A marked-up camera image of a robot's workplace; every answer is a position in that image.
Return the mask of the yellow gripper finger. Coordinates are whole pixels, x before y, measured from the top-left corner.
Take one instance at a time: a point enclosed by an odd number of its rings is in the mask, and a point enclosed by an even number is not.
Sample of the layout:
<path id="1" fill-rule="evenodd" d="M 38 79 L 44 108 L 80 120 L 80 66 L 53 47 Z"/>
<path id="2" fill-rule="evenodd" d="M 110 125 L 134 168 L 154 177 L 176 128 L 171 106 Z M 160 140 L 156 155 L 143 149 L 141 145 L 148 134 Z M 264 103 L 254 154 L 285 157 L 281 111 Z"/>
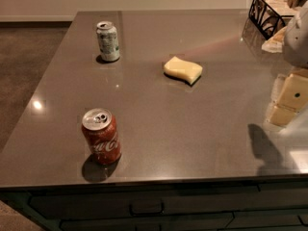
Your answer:
<path id="1" fill-rule="evenodd" d="M 269 123 L 285 127 L 308 103 L 308 69 L 294 68 L 288 75 L 279 74 L 274 81 Z"/>

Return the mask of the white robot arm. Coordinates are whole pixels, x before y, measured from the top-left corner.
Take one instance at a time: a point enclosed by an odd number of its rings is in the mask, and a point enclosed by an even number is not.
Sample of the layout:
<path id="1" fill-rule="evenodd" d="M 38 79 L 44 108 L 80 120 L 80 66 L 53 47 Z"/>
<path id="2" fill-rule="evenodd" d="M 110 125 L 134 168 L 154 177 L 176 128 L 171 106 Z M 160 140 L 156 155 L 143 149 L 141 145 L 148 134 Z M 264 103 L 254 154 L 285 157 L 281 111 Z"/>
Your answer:
<path id="1" fill-rule="evenodd" d="M 267 121 L 286 127 L 308 103 L 308 5 L 288 23 L 282 46 L 284 60 L 293 68 L 279 74 L 271 93 Z"/>

